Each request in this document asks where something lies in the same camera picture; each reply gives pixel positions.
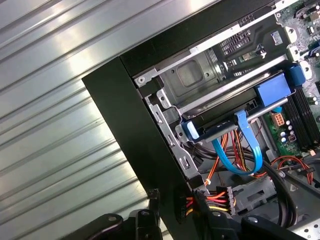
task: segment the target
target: capacitor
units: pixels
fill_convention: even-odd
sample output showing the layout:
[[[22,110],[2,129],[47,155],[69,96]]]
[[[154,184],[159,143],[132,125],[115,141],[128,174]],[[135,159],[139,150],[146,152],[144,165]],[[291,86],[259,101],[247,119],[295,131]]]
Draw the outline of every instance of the capacitor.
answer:
[[[315,102],[318,100],[316,96],[308,96],[306,99],[311,102]]]
[[[279,136],[282,137],[282,138],[285,137],[286,135],[287,135],[287,134],[286,134],[285,131],[282,131],[282,132],[279,133]]]
[[[309,13],[317,12],[317,11],[319,11],[319,9],[320,9],[320,6],[316,5],[316,6],[309,8],[308,12]]]
[[[313,52],[310,54],[310,58],[317,58],[320,56],[320,53],[319,52]]]
[[[307,30],[308,30],[308,33],[309,33],[310,35],[315,33],[315,29],[314,29],[313,26],[308,26],[308,27],[307,27]]]
[[[309,101],[309,105],[319,105],[318,101]]]
[[[295,134],[295,131],[293,131],[293,130],[286,130],[285,131],[285,136],[291,136],[293,134]]]

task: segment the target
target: motherboard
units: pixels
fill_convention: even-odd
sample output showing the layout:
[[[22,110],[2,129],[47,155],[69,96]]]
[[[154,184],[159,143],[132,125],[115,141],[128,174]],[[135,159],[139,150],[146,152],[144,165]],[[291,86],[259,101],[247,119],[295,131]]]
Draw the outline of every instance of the motherboard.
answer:
[[[289,47],[296,46],[299,50],[300,60],[309,63],[312,77],[307,79],[303,84],[303,89],[300,93],[304,94],[308,107],[303,103],[301,103],[301,106],[304,108],[303,110],[306,112],[306,115],[308,115],[309,111],[309,117],[315,120],[313,121],[313,119],[311,119],[315,127],[312,129],[311,126],[311,131],[318,132],[314,131],[314,129],[320,129],[320,1],[300,0],[278,12],[276,17],[279,24],[296,30],[297,41]],[[292,101],[292,106],[297,105],[297,101],[299,102],[300,100],[296,100],[296,102]],[[291,130],[292,125],[290,123],[297,114],[295,111],[291,111],[290,106],[286,108],[285,111],[281,112],[284,124],[279,124],[279,122],[275,120],[274,115],[276,113],[268,113],[264,116],[264,119],[282,156],[305,156],[311,153],[312,150],[317,149],[319,143],[311,142],[313,147],[301,147],[301,142],[304,141],[304,139],[303,137],[299,139],[296,132],[298,129],[293,129],[294,131]],[[304,124],[304,126],[305,127],[300,128],[300,136],[305,135],[305,139],[307,140],[308,129],[306,128],[308,128],[308,126],[306,126],[306,124]]]

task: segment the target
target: black panel edge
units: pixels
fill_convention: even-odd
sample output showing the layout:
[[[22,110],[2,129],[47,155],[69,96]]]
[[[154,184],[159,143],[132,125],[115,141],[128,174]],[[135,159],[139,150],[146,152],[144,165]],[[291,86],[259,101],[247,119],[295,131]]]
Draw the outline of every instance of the black panel edge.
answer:
[[[198,239],[192,218],[175,218],[174,190],[186,181],[120,58],[82,80],[143,187],[159,188],[160,216],[173,238]]]

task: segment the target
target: blue plastic latch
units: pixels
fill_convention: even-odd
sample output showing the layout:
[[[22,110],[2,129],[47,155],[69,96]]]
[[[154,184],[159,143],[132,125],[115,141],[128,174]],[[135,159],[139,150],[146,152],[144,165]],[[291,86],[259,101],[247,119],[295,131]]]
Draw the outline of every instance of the blue plastic latch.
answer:
[[[269,106],[291,94],[291,90],[288,86],[284,73],[261,83],[255,89],[264,107]]]
[[[306,82],[306,76],[301,66],[293,66],[286,71],[285,76],[290,86],[298,87]]]
[[[247,120],[247,114],[244,110],[238,111],[235,113],[235,116],[237,117],[238,126],[239,129],[242,131],[243,136],[249,143],[249,146],[252,150],[253,156],[254,156],[254,168],[252,171],[242,171],[232,165],[232,163],[227,158],[220,142],[215,139],[212,141],[213,147],[216,150],[217,155],[220,157],[221,162],[224,164],[224,166],[231,172],[238,174],[238,175],[250,175],[254,174],[257,171],[259,171],[263,164],[263,158],[262,153],[260,149],[260,145],[252,132],[251,128],[249,127],[248,120]]]
[[[200,137],[192,121],[184,122],[181,125],[189,139],[196,140]]]
[[[277,106],[276,108],[272,109],[272,112],[275,114],[280,114],[282,112],[282,106]]]

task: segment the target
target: silver metal panel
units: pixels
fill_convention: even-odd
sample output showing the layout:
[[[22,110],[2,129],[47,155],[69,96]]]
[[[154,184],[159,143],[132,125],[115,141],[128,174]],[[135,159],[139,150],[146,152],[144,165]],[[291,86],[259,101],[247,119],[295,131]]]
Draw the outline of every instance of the silver metal panel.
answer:
[[[213,2],[0,1],[1,239],[57,239],[148,205],[81,78]]]

